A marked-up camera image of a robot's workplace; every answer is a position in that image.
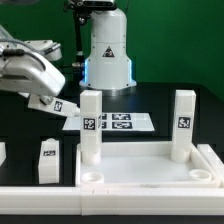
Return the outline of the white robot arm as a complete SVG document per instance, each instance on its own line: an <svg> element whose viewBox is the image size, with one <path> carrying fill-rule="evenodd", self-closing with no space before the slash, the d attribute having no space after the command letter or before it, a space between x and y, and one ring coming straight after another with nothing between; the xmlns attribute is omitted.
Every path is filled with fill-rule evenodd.
<svg viewBox="0 0 224 224"><path fill-rule="evenodd" d="M83 74L79 85L117 94L132 88L132 61L126 54L127 18L116 0L67 0L76 36L74 64ZM0 90L34 94L46 106L65 85L52 63L61 45L52 40L21 41L0 26Z"/></svg>

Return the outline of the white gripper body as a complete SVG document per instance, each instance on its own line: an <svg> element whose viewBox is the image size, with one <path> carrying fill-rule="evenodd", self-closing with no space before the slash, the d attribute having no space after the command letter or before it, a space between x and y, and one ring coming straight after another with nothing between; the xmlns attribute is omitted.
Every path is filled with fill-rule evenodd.
<svg viewBox="0 0 224 224"><path fill-rule="evenodd" d="M4 49L0 55L0 90L57 96L65 77L36 52Z"/></svg>

